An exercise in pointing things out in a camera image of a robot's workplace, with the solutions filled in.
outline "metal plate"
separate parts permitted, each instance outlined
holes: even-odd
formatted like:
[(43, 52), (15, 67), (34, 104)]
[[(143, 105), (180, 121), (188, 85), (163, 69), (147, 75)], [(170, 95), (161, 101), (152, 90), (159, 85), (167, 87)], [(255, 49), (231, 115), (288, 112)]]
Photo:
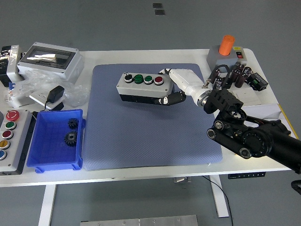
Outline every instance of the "metal plate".
[(80, 226), (198, 226), (196, 215), (81, 222)]

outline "transparent cover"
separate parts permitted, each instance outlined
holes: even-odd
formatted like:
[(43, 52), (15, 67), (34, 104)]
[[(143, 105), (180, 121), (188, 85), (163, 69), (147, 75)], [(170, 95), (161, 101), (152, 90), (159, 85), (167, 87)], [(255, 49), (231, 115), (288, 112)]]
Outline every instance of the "transparent cover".
[(74, 52), (32, 46), (21, 62), (66, 69), (74, 55)]

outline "green button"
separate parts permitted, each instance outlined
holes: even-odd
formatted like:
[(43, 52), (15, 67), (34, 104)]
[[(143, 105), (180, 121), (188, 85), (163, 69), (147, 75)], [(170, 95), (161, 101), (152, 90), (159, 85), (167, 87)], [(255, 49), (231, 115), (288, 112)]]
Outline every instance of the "green button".
[(135, 75), (135, 77), (134, 77), (134, 82), (135, 82), (136, 84), (142, 83), (142, 82), (143, 82), (143, 76), (142, 76), (141, 74)]
[(5, 128), (7, 128), (7, 129), (14, 129), (15, 127), (16, 127), (16, 124), (13, 121), (9, 121), (5, 125)]
[(151, 80), (152, 80), (152, 77), (148, 75), (148, 76), (146, 76), (146, 77), (144, 78), (144, 80), (145, 80), (145, 81), (151, 81)]

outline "red button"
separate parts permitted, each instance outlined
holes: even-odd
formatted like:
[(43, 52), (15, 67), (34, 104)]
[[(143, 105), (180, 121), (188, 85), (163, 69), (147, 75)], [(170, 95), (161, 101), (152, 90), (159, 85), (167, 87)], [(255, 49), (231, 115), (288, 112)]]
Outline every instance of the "red button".
[(20, 117), (20, 113), (16, 110), (9, 111), (6, 114), (6, 119), (9, 121), (16, 121)]
[(155, 78), (155, 84), (156, 85), (162, 85), (164, 83), (164, 79), (161, 76), (158, 76)]
[(2, 138), (4, 139), (11, 139), (13, 137), (14, 133), (10, 130), (6, 130), (2, 133)]

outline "gear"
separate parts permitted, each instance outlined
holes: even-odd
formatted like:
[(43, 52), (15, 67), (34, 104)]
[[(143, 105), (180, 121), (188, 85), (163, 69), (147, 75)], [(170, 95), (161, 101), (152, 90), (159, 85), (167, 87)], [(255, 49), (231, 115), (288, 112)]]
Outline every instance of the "gear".
[(77, 132), (76, 131), (72, 131), (69, 132), (65, 135), (65, 143), (70, 146), (70, 147), (74, 147), (76, 146), (76, 140), (77, 140)]
[(79, 120), (78, 119), (69, 119), (68, 125), (70, 129), (75, 129), (79, 126)]

